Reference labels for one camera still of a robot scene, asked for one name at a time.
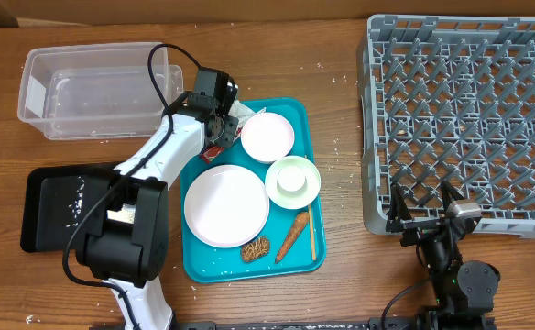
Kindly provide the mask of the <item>large white plate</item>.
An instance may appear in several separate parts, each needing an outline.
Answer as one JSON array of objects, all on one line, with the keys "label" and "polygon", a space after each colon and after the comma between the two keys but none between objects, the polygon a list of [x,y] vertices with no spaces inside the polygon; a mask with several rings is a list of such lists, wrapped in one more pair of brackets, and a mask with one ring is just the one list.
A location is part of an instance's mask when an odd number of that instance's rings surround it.
[{"label": "large white plate", "polygon": [[241,166],[221,165],[200,174],[185,195],[186,224],[201,242],[236,248],[256,237],[269,216],[265,184]]}]

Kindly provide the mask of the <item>white cup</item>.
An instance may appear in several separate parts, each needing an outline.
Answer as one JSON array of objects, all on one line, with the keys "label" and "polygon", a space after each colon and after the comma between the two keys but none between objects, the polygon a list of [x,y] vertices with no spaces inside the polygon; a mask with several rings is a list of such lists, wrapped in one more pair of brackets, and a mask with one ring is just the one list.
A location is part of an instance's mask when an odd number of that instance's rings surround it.
[{"label": "white cup", "polygon": [[296,165],[283,167],[278,173],[278,187],[285,193],[297,193],[306,182],[303,169]]}]

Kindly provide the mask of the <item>pile of white rice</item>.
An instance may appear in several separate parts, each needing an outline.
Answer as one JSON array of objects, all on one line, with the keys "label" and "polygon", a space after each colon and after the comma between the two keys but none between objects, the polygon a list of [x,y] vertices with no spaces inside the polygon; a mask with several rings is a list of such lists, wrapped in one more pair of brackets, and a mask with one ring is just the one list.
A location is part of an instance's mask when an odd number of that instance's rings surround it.
[{"label": "pile of white rice", "polygon": [[85,187],[85,179],[83,176],[74,177],[73,184],[73,201],[68,205],[68,208],[71,211],[71,220],[65,226],[66,228],[76,227],[81,221],[81,212],[83,204],[83,190]]}]

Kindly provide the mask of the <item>pink bowl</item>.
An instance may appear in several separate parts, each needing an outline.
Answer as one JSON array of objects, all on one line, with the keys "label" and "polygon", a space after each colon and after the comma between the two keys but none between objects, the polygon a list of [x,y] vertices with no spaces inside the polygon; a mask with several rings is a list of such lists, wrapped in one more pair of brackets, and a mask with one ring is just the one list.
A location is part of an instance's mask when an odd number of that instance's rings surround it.
[{"label": "pink bowl", "polygon": [[241,131],[244,151],[261,163],[273,163],[291,151],[295,132],[282,115],[264,112],[246,121]]}]

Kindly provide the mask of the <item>red ketchup packet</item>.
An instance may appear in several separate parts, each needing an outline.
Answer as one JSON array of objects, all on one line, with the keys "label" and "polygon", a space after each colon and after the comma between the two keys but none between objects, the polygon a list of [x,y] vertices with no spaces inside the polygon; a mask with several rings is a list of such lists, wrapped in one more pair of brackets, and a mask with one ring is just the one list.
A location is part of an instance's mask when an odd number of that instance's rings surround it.
[{"label": "red ketchup packet", "polygon": [[[234,137],[234,143],[240,138],[241,130],[242,130],[242,128],[238,128],[236,130],[235,137]],[[221,153],[223,153],[226,149],[228,149],[228,148],[212,145],[212,146],[206,148],[204,151],[202,151],[202,153],[199,154],[199,158],[201,160],[203,160],[205,163],[209,164],[214,159],[216,159]]]}]

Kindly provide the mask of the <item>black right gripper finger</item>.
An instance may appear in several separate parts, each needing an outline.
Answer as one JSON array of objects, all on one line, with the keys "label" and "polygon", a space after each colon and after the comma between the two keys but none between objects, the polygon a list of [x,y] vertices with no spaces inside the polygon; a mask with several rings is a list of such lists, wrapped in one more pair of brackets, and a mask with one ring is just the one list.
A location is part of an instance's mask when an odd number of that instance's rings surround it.
[{"label": "black right gripper finger", "polygon": [[401,189],[397,184],[392,184],[390,190],[391,198],[388,220],[391,222],[410,221],[412,217],[404,201]]},{"label": "black right gripper finger", "polygon": [[440,189],[444,212],[447,212],[449,205],[453,201],[463,200],[464,198],[448,181],[442,181],[440,184]]}]

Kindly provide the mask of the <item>pale green saucer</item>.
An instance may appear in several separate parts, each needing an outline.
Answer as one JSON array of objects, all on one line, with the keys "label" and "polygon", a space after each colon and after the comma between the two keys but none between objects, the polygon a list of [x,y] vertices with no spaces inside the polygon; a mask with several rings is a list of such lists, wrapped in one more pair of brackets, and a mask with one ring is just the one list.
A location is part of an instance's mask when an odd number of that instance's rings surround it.
[{"label": "pale green saucer", "polygon": [[301,209],[311,204],[321,189],[316,166],[300,156],[287,156],[267,170],[265,186],[269,199],[285,209]]}]

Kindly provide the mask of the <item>white napkin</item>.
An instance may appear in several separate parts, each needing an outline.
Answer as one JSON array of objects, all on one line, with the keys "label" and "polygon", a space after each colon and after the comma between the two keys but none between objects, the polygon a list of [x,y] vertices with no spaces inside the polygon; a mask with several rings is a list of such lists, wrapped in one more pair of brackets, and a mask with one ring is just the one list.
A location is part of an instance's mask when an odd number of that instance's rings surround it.
[{"label": "white napkin", "polygon": [[266,108],[262,108],[258,111],[253,111],[248,106],[242,104],[240,101],[236,100],[228,113],[229,116],[235,117],[238,120],[236,135],[239,136],[246,122],[255,115],[262,114],[266,111]]}]

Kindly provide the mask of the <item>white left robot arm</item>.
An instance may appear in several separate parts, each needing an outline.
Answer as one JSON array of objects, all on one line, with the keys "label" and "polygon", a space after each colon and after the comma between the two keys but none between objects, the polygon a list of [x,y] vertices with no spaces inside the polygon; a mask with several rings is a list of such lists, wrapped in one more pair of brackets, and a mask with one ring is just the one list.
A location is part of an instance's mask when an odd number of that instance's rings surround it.
[{"label": "white left robot arm", "polygon": [[169,247],[169,187],[206,148],[232,146],[238,120],[229,111],[237,94],[230,75],[199,68],[193,90],[165,104],[157,132],[114,168],[64,250],[67,277],[111,290],[126,329],[175,326],[159,279]]}]

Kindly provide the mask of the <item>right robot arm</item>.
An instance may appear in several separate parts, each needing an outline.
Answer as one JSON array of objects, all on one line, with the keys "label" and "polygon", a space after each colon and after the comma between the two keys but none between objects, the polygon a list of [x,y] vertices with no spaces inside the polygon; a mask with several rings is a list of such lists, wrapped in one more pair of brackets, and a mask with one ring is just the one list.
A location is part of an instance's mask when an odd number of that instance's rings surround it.
[{"label": "right robot arm", "polygon": [[[496,330],[493,318],[494,296],[501,280],[494,266],[476,260],[465,261],[458,242],[473,233],[482,219],[482,209],[464,198],[449,182],[440,185],[443,214],[416,221],[406,206],[397,184],[390,186],[390,207],[386,230],[400,233],[403,247],[416,248],[419,263],[428,271],[421,280],[397,294],[379,319],[382,329]],[[422,307],[407,321],[389,321],[392,305],[404,295],[431,284],[434,306]]]}]

